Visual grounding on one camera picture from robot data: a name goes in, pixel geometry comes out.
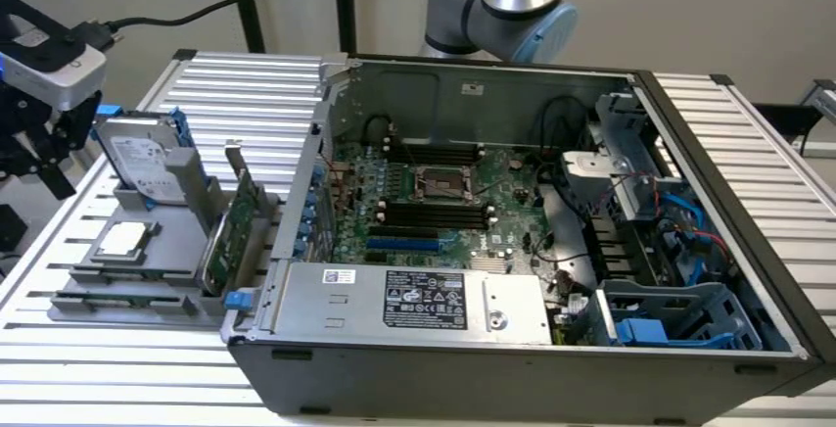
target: power supply label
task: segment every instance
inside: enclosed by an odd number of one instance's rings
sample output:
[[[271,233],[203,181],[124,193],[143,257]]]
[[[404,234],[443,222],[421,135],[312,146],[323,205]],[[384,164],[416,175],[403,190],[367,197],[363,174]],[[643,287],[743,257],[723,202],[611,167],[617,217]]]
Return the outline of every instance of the power supply label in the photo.
[[[468,329],[461,273],[387,271],[383,322],[389,327]]]

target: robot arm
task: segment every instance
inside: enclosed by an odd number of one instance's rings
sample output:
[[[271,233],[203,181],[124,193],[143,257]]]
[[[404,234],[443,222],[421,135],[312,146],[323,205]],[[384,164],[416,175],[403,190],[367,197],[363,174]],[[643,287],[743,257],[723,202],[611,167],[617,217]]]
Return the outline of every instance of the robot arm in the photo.
[[[577,22],[563,0],[428,0],[425,45],[431,57],[471,57],[484,50],[517,63],[551,63]]]
[[[59,200],[75,193],[60,164],[91,131],[111,35],[100,24],[71,29],[21,0],[0,0],[0,180],[36,174]]]

